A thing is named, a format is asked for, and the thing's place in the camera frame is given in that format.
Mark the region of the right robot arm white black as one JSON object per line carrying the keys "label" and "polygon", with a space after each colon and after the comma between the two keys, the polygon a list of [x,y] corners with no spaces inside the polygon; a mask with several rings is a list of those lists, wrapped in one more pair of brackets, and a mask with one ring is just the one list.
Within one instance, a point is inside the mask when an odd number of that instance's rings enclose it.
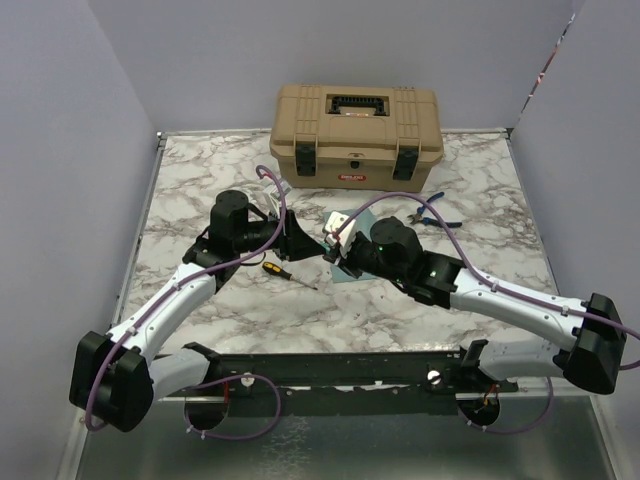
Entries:
{"label": "right robot arm white black", "polygon": [[364,235],[334,211],[323,231],[328,260],[351,277],[367,273],[424,305],[481,314],[532,333],[512,342],[473,342],[459,367],[467,389],[517,377],[563,377],[590,393],[614,392],[626,334],[610,298],[594,293],[580,300],[503,282],[423,249],[416,232],[395,217],[375,222]]}

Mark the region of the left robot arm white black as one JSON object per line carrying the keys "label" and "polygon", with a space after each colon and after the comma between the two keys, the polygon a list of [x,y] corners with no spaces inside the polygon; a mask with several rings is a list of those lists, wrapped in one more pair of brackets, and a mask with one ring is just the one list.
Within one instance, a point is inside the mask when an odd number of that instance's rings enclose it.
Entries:
{"label": "left robot arm white black", "polygon": [[217,195],[207,229],[187,250],[167,283],[135,314],[78,343],[70,402],[87,427],[129,432],[152,404],[192,387],[206,395],[220,385],[216,354],[197,343],[158,354],[190,314],[218,293],[242,263],[271,250],[285,261],[320,256],[323,246],[305,233],[293,211],[266,215],[237,190]]}

